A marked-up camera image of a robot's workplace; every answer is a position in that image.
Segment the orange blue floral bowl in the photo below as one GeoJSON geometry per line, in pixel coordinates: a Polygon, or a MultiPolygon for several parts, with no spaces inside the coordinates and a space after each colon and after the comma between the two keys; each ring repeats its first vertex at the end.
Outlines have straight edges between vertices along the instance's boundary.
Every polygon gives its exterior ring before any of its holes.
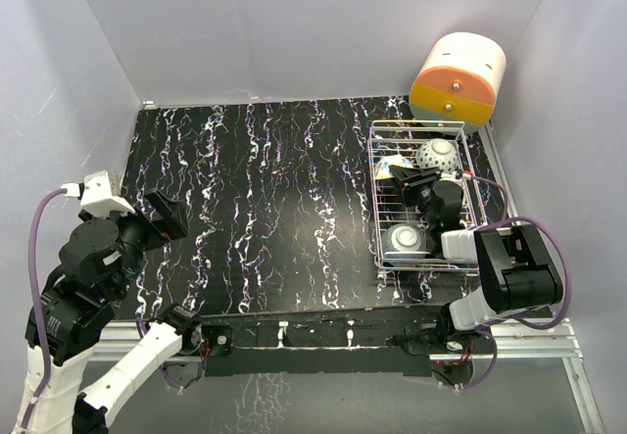
{"type": "Polygon", "coordinates": [[[374,164],[374,178],[376,180],[391,179],[391,167],[412,169],[411,161],[403,155],[384,156],[374,164]]]}

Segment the blue patterned bowl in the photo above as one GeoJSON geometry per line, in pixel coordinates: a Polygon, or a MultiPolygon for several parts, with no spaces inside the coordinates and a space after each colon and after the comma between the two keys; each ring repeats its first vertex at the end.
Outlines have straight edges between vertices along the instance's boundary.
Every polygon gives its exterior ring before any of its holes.
{"type": "Polygon", "coordinates": [[[445,173],[458,169],[457,150],[444,138],[433,138],[421,144],[415,154],[415,161],[421,169],[437,168],[445,173]]]}

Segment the red rimmed grey bowl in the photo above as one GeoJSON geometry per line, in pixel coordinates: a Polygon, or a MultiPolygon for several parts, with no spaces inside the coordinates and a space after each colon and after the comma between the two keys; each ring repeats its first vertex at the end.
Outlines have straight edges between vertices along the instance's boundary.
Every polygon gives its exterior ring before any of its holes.
{"type": "Polygon", "coordinates": [[[399,223],[383,232],[382,255],[387,260],[417,260],[427,254],[424,233],[415,226],[399,223]]]}

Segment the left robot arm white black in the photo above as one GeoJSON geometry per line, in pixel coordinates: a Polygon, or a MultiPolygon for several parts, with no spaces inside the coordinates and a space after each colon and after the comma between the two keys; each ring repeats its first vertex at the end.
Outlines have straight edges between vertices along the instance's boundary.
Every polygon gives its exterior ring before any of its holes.
{"type": "Polygon", "coordinates": [[[196,313],[172,304],[150,322],[139,321],[139,342],[105,375],[86,388],[80,383],[102,332],[113,319],[148,252],[189,233],[187,206],[157,189],[146,201],[156,211],[147,218],[124,198],[107,193],[104,213],[84,204],[81,223],[59,252],[60,263],[41,286],[36,245],[43,212],[58,196],[84,199],[70,184],[48,193],[30,226],[27,258],[32,308],[25,330],[27,373],[16,433],[107,433],[121,408],[165,362],[190,355],[202,343],[196,313]]]}

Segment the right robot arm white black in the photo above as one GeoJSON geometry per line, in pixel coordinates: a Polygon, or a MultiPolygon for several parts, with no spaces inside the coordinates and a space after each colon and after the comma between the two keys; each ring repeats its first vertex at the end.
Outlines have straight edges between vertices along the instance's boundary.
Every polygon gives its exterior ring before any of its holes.
{"type": "Polygon", "coordinates": [[[419,230],[400,223],[386,229],[384,260],[414,264],[419,255],[426,255],[476,265],[480,278],[474,291],[445,304],[434,324],[393,337],[393,345],[405,350],[414,345],[440,347],[469,355],[473,341],[487,336],[502,320],[514,319],[535,330],[562,323],[572,298],[570,269],[566,259],[551,257],[558,246],[542,224],[530,217],[504,216],[466,228],[460,217],[461,184],[476,180],[476,175],[466,171],[455,177],[437,169],[398,166],[390,172],[399,198],[418,207],[427,227],[419,230]]]}

